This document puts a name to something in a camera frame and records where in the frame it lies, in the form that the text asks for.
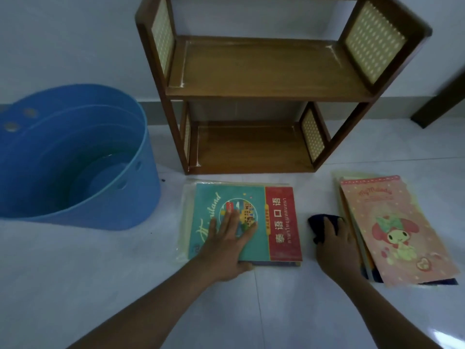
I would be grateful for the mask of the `pale yellow book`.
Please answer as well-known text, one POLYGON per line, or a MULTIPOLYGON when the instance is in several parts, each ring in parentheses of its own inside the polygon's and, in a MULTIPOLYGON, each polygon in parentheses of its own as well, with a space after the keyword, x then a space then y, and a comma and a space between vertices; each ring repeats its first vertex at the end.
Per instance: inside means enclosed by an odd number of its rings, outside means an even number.
POLYGON ((370 282, 383 283, 381 275, 365 244, 362 232, 358 227, 353 212, 351 211, 349 203, 340 185, 342 180, 356 180, 358 177, 356 177, 355 174, 344 170, 335 170, 332 171, 331 174, 334 187, 336 189, 336 197, 338 200, 340 216, 344 219, 350 235, 356 242, 360 272, 362 276, 370 282))

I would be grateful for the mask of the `person's right hand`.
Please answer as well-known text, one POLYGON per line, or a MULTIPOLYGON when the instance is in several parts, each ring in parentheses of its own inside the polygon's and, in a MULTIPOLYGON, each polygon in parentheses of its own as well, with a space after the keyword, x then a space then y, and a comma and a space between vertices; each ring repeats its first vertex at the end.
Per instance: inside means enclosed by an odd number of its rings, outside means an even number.
POLYGON ((321 244, 317 245, 316 257, 322 271, 340 287, 364 280, 359 269, 359 258, 353 238, 352 246, 347 247, 322 247, 321 244))

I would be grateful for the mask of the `dark blue book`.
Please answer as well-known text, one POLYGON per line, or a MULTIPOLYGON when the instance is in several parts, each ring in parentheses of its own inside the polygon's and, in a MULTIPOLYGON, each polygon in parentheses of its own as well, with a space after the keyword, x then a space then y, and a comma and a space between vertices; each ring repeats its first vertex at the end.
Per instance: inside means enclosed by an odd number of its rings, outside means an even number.
MULTIPOLYGON (((370 269, 362 265, 360 266, 360 271, 365 279, 375 283, 384 283, 376 267, 370 269)), ((416 286, 458 286, 458 282, 455 278, 452 278, 439 281, 424 282, 416 284, 416 286)))

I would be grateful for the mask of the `person's left forearm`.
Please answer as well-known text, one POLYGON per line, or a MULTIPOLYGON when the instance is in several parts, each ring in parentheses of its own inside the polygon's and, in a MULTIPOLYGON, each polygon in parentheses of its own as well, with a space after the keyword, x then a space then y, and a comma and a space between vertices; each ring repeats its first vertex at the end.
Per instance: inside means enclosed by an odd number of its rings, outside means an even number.
POLYGON ((189 262, 67 349, 160 349, 189 306, 227 272, 219 261, 189 262))

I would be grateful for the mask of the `blue plastic tub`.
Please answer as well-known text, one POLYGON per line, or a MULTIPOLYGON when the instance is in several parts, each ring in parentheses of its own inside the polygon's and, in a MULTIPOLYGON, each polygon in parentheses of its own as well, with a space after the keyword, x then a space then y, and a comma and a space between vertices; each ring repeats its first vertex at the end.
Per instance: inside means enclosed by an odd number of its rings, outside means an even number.
POLYGON ((160 201, 145 111, 112 87, 74 84, 0 112, 0 219, 124 230, 160 201))

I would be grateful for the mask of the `brown wooden two-tier shelf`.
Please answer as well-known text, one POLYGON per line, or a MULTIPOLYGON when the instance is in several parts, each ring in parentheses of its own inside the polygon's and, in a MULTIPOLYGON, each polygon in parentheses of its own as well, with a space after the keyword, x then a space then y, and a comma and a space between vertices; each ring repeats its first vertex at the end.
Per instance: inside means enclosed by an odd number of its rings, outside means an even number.
POLYGON ((399 0, 355 0, 337 40, 177 33, 171 0, 135 23, 186 175, 314 173, 433 29, 399 0))

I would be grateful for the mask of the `person's right forearm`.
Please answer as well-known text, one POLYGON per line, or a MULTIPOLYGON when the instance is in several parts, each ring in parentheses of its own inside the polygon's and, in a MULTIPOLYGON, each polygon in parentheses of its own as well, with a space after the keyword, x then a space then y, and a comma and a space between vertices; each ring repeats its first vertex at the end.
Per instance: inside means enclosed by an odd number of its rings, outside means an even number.
POLYGON ((331 276, 352 301, 378 349, 442 349, 360 274, 331 276))

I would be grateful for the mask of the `pink cartoon book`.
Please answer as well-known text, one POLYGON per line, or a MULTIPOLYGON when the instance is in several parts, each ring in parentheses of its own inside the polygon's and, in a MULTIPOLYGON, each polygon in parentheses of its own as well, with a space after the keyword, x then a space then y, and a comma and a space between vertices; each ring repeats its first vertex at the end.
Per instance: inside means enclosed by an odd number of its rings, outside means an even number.
POLYGON ((456 279, 459 269, 401 177, 355 176, 340 185, 383 284, 456 279))

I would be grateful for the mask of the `dark blue cloth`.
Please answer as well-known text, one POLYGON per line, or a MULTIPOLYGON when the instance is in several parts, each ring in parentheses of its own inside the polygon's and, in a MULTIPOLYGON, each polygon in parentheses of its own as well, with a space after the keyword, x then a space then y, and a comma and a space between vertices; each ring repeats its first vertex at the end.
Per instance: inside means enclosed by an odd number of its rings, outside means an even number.
POLYGON ((316 214, 308 218, 308 224, 314 233, 313 242, 316 245, 323 244, 325 241, 325 219, 328 219, 334 228, 334 234, 339 233, 339 220, 346 222, 344 218, 330 214, 316 214))

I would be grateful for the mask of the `person's left hand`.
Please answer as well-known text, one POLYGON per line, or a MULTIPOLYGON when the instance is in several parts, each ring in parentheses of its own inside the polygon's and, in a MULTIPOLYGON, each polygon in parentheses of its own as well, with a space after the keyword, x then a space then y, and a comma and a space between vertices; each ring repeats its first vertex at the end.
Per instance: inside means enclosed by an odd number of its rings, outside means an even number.
POLYGON ((237 278, 247 271, 238 271, 239 257, 249 241, 252 240, 258 229, 254 222, 243 232, 237 240, 229 240, 229 218, 232 211, 226 212, 224 219, 217 228, 218 241, 211 247, 206 247, 206 241, 199 253, 193 259, 200 267, 201 274, 206 277, 210 286, 216 282, 229 281, 237 278))

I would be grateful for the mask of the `dark wooden furniture leg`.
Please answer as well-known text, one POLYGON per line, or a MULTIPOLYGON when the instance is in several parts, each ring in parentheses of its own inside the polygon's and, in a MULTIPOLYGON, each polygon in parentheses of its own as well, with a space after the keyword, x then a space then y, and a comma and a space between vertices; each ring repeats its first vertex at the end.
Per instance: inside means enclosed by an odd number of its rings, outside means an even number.
POLYGON ((465 68, 445 85, 438 95, 417 110, 410 120, 425 129, 463 100, 465 100, 465 68))

